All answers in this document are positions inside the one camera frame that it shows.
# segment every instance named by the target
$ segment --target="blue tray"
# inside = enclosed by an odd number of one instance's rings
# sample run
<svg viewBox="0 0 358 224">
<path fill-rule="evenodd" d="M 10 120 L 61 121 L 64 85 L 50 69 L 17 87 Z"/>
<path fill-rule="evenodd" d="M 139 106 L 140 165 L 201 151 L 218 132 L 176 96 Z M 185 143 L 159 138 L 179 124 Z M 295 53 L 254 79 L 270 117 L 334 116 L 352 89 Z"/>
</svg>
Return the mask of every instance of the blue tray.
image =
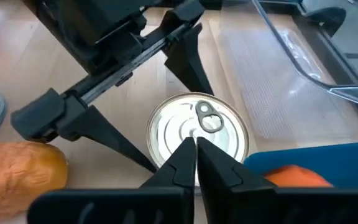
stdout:
<svg viewBox="0 0 358 224">
<path fill-rule="evenodd" d="M 260 152 L 248 157 L 244 165 L 261 175 L 298 165 L 315 171 L 335 187 L 358 188 L 358 143 Z"/>
</svg>

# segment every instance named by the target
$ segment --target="pull tab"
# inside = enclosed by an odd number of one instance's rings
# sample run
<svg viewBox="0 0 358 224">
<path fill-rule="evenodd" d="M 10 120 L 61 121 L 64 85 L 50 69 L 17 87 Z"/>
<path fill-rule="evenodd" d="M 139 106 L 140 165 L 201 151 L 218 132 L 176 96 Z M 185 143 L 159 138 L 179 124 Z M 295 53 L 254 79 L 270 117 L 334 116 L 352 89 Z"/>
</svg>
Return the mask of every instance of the pull tab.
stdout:
<svg viewBox="0 0 358 224">
<path fill-rule="evenodd" d="M 224 126 L 222 115 L 207 101 L 200 100 L 197 102 L 196 114 L 201 128 L 207 133 L 215 133 L 222 130 Z"/>
</svg>

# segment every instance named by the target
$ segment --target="wooden table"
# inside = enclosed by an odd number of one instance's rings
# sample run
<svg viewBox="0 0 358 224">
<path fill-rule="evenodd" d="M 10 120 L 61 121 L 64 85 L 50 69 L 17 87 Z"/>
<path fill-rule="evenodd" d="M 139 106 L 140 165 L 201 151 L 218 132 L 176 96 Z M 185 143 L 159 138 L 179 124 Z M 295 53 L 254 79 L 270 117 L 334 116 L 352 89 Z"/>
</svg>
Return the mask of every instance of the wooden table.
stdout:
<svg viewBox="0 0 358 224">
<path fill-rule="evenodd" d="M 159 25 L 164 11 L 165 9 L 151 9 L 147 12 L 148 24 L 144 32 Z M 272 19 L 281 26 L 296 30 L 290 18 L 273 16 Z M 235 107 L 246 122 L 250 137 L 249 154 L 358 141 L 358 135 L 328 142 L 301 143 L 277 142 L 256 136 L 252 132 L 234 72 L 224 56 L 224 50 L 219 46 L 219 20 L 219 12 L 216 11 L 206 12 L 201 18 L 203 31 L 200 34 L 199 52 L 216 96 Z M 163 66 L 164 61 L 165 56 L 158 53 L 140 66 L 130 80 L 119 88 L 110 89 L 93 103 L 147 156 L 146 124 L 152 111 L 165 99 L 188 92 Z M 0 92 L 8 107 L 8 114 L 0 127 L 0 142 L 22 140 L 10 125 L 9 115 L 12 111 L 22 108 L 50 87 L 62 92 L 85 75 L 86 72 L 80 65 L 21 1 L 0 0 Z M 356 112 L 352 113 L 355 114 L 353 119 L 358 120 Z M 115 151 L 85 138 L 75 142 L 57 138 L 51 144 L 59 147 L 69 161 L 68 188 L 137 188 L 152 175 Z M 200 197 L 196 197 L 195 204 L 195 223 L 206 223 Z M 24 223 L 24 220 L 24 216 L 19 215 L 5 223 Z"/>
</svg>

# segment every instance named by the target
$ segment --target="ring pull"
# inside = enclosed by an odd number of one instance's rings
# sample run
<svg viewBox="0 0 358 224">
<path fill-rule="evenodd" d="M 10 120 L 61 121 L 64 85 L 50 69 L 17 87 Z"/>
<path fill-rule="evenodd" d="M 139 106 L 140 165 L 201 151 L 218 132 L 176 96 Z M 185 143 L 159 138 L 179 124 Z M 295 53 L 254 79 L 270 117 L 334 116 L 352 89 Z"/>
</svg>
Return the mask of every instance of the ring pull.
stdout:
<svg viewBox="0 0 358 224">
<path fill-rule="evenodd" d="M 224 121 L 223 121 L 223 117 L 222 115 L 216 111 L 216 109 L 207 101 L 199 101 L 196 104 L 196 114 L 198 117 L 198 122 L 201 126 L 201 128 L 206 131 L 207 133 L 215 133 L 217 131 L 222 130 L 223 126 L 224 126 Z M 214 121 L 212 123 L 217 123 L 219 122 L 217 128 L 214 129 L 210 129 L 207 128 L 204 125 L 204 121 L 206 121 L 207 119 L 213 119 Z"/>
</svg>

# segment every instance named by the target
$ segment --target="can lid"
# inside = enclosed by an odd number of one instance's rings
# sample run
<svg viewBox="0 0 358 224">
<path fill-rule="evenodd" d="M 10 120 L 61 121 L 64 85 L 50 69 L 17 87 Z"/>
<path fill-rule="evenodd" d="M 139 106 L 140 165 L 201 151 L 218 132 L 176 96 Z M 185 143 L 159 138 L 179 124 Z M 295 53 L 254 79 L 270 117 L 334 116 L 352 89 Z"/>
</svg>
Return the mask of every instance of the can lid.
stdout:
<svg viewBox="0 0 358 224">
<path fill-rule="evenodd" d="M 147 126 L 147 144 L 158 167 L 187 137 L 204 137 L 238 162 L 248 153 L 247 130 L 225 102 L 202 93 L 185 93 L 164 101 Z"/>
</svg>

